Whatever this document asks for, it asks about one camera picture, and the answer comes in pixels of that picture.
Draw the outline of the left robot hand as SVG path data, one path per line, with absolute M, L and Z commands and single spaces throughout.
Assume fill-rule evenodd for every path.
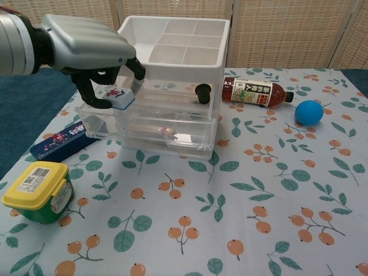
M 138 81 L 145 78 L 134 46 L 98 20 L 46 14 L 39 30 L 41 64 L 69 75 L 83 101 L 93 108 L 112 107 L 110 101 L 95 96 L 93 82 L 114 84 L 121 66 L 127 66 Z

